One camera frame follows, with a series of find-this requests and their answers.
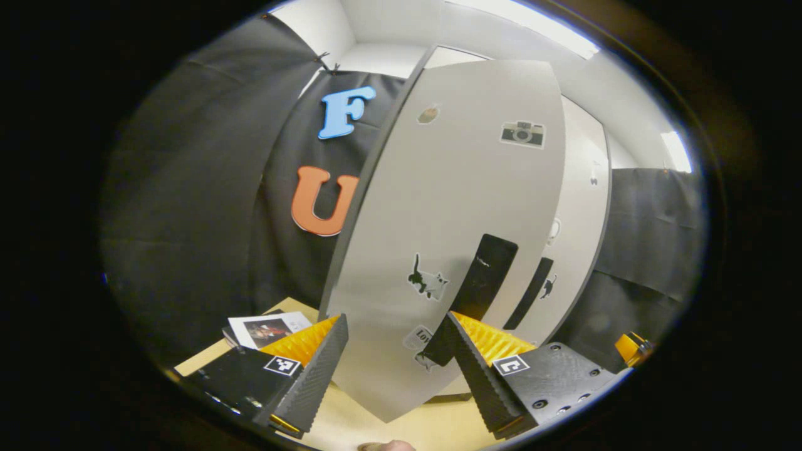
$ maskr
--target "ceiling light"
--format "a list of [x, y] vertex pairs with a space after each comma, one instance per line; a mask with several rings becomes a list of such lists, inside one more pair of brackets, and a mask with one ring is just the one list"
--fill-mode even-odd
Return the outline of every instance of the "ceiling light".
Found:
[[513, 0], [446, 0], [446, 2], [506, 18], [544, 35], [584, 59], [590, 59], [599, 51], [599, 47], [576, 31]]

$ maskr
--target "black fabric backdrop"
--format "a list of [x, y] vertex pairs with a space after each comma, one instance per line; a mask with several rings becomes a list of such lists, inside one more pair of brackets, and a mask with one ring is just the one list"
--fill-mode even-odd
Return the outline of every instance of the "black fabric backdrop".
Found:
[[[337, 178], [359, 177], [405, 79], [357, 71], [322, 71], [304, 91], [287, 119], [265, 166], [264, 187], [257, 202], [251, 246], [251, 283], [263, 307], [285, 296], [314, 308], [320, 306], [337, 236], [320, 237], [298, 227], [290, 214], [298, 168], [315, 166], [331, 178], [318, 193], [314, 212], [328, 218], [334, 212], [340, 187]], [[370, 86], [376, 97], [365, 102], [354, 131], [328, 140], [318, 139], [323, 128], [323, 96]]]
[[614, 169], [598, 260], [555, 341], [616, 372], [615, 342], [634, 331], [659, 341], [692, 299], [707, 244], [695, 173]]
[[263, 168], [321, 64], [284, 23], [242, 23], [183, 59], [112, 153], [100, 237], [108, 282], [147, 350], [178, 364], [250, 315], [248, 248]]

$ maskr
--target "blue letter f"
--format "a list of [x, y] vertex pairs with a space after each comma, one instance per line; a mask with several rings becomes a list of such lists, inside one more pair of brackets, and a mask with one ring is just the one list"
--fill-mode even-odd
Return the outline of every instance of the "blue letter f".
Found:
[[376, 97], [376, 90], [370, 86], [349, 89], [348, 91], [335, 92], [323, 97], [326, 103], [326, 119], [323, 123], [323, 130], [318, 133], [318, 138], [327, 140], [336, 136], [345, 136], [354, 131], [354, 126], [348, 124], [348, 118], [357, 120], [365, 112], [365, 101]]

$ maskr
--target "letter u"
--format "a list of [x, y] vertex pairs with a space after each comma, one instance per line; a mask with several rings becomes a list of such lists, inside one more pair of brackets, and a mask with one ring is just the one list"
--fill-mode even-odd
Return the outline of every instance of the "letter u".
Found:
[[340, 176], [337, 184], [340, 185], [340, 195], [334, 213], [328, 219], [321, 219], [314, 214], [314, 203], [318, 199], [320, 187], [331, 178], [331, 175], [314, 166], [301, 166], [298, 168], [298, 187], [295, 189], [292, 204], [292, 216], [295, 224], [307, 232], [331, 237], [339, 234], [346, 221], [346, 213], [354, 191], [359, 182], [358, 177]]

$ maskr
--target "paper card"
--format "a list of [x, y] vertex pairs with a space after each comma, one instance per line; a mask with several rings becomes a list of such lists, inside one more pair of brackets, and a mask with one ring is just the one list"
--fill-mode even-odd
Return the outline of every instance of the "paper card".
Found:
[[240, 344], [251, 349], [262, 349], [312, 325], [300, 311], [229, 318], [229, 323]]

